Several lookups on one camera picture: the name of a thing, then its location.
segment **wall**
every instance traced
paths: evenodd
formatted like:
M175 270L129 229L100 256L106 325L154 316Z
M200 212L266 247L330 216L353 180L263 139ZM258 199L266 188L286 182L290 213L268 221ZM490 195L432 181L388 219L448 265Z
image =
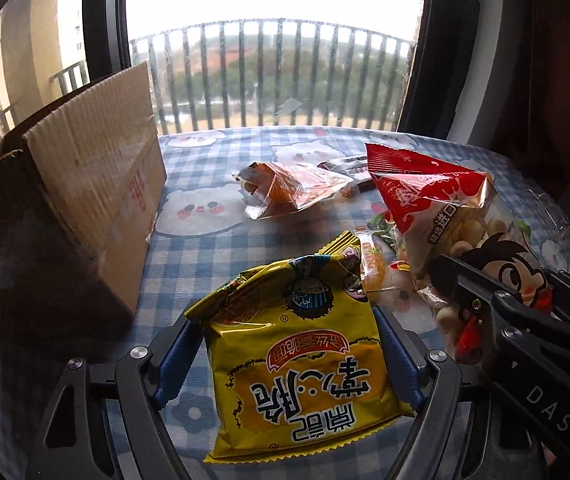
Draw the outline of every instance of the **wall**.
M9 0L3 7L1 50L8 98L21 122L43 107L32 61L31 0Z
M58 0L32 0L30 6L30 43L41 107L60 97L59 85L50 81L52 75L63 69L57 6Z

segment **orange wrapper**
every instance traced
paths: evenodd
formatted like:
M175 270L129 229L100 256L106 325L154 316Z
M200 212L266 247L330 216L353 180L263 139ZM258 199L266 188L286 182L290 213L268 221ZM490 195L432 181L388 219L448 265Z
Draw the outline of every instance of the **orange wrapper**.
M255 162L234 178L250 195L245 212L254 220L302 211L353 182L333 171L289 162Z

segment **table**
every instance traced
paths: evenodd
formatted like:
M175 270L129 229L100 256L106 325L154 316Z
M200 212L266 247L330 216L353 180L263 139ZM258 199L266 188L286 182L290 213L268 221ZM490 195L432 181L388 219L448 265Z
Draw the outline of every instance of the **table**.
M159 142L167 184L145 260L137 314L129 330L119 335L105 331L101 337L74 336L48 352L24 344L25 340L0 337L0 471L8 479L24 476L41 413L67 359L76 354L95 360L119 358L133 346L148 344L176 320L189 301L203 297L241 270L313 253L342 230L365 225L382 208L374 189L353 200L326 202L285 218L252 221L244 215L239 186L231 176L251 162L318 164L362 154L364 142L379 142L488 171L514 215L530 225L532 245L542 263L570 272L570 226L559 225L558 212L549 211L550 201L544 200L538 186L514 170L507 158L482 148L407 134L315 126L211 130L160 137ZM182 222L167 221L180 211ZM416 303L399 320L404 327L418 331L428 348L441 348L442 338L425 308ZM118 403L110 402L108 411L124 475L138 478ZM218 428L204 345L180 396L162 415L194 479L258 475L270 480L380 479L411 426L411 420L404 419L354 444L310 457L262 465L204 464L201 460L211 449ZM456 465L464 424L463 410L456 418L440 478L449 478Z

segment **small snack packet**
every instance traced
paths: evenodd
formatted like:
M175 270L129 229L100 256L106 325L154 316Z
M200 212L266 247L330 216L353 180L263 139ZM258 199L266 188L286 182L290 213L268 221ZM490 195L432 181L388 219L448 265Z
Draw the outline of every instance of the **small snack packet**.
M344 232L318 254L241 273L189 308L206 329L220 417L205 462L334 449L411 413L399 402Z
M254 220L302 211L353 182L295 162L255 162L233 176L250 194L245 212Z
M373 187L371 176L367 171L367 156L365 155L333 158L332 160L321 162L318 167L323 170L334 171L334 173L340 173L353 178L359 186L359 189Z
M380 290L385 280L387 265L378 244L374 240L376 231L356 230L354 234L361 241L361 284L363 290Z

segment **plastic wrapper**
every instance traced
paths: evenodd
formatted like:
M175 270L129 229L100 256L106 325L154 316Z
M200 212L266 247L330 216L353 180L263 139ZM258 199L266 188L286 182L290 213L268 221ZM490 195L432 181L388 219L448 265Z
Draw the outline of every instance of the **plastic wrapper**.
M505 207L487 173L409 150L366 146L367 168L401 234L415 287L433 300L436 323L460 362L478 361L480 330L477 319L460 319L428 288L429 264L440 254L516 290L527 306L551 311L550 286L531 251L529 228Z
M380 290L385 280L385 256L374 238L373 230L357 230L355 235L361 242L361 283L365 292Z
M367 171L367 156L365 155L333 158L332 160L321 162L318 167L353 178L354 182L359 186L359 189L373 187L371 176L369 175L369 171Z
M255 162L234 178L249 194L245 212L254 220L302 211L338 191L357 190L346 175L293 162Z
M347 444L410 413L361 287L360 243L255 267L188 309L206 329L221 426L206 462L263 462Z

